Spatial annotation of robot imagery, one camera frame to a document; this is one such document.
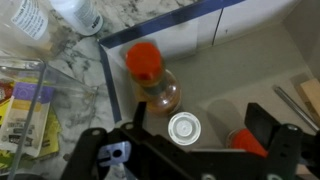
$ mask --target white bottle cap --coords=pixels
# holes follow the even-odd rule
[[[199,138],[201,125],[193,114],[181,112],[171,118],[168,132],[175,143],[186,146],[194,143]]]

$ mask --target metal screw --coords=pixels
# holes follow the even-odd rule
[[[202,175],[202,178],[201,178],[201,180],[215,180],[215,179],[216,178],[211,174],[204,174]]]
[[[99,130],[94,130],[92,131],[92,135],[96,136],[96,135],[99,135],[100,134],[100,131]]]
[[[125,128],[126,128],[127,130],[133,129],[133,124],[132,124],[132,123],[128,123],[128,124],[125,125]]]
[[[288,129],[290,129],[292,131],[297,131],[298,130],[298,127],[295,126],[295,125],[292,125],[292,124],[288,124],[287,127],[288,127]]]
[[[268,174],[267,180],[282,180],[282,178],[277,174]]]

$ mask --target kitchen counter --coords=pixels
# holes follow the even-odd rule
[[[195,2],[195,0],[94,0],[94,2],[104,18],[104,25],[101,30],[91,37],[84,37],[77,33],[72,33],[72,35],[68,37],[66,48],[55,60],[50,61],[49,64],[92,88],[98,88],[94,107],[94,118],[91,120],[90,126],[103,127],[109,132],[114,128],[115,124],[104,72],[102,64],[100,63],[97,39],[109,36],[166,12],[178,9],[179,7],[189,5]],[[71,30],[70,26],[52,10],[47,1],[44,2],[44,5],[48,9],[51,9],[51,12],[61,25]],[[88,122],[79,122],[80,124],[70,126],[68,121],[64,120],[60,120],[60,123],[63,131],[59,137],[59,155],[53,159],[40,162],[33,167],[33,172],[49,179],[59,178],[67,163],[66,160],[64,160],[65,155],[72,153],[77,139],[88,124]],[[112,167],[108,179],[125,179],[123,167]]]

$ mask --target bottle lid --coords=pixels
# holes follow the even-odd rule
[[[168,132],[175,143],[186,146],[194,143],[199,138],[201,125],[193,114],[181,112],[171,118]]]
[[[141,80],[152,80],[162,73],[160,52],[149,42],[132,46],[127,52],[126,65],[130,73]]]
[[[267,156],[267,151],[248,129],[232,131],[227,138],[227,147],[232,149],[244,149],[263,157]]]

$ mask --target seed packet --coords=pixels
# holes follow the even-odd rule
[[[0,149],[9,150],[13,153],[16,151],[25,128],[26,118],[36,88],[36,84],[15,83],[8,110],[0,129]],[[43,86],[33,110],[23,148],[23,153],[33,157],[39,155],[42,147],[43,134],[53,91],[52,87]]]

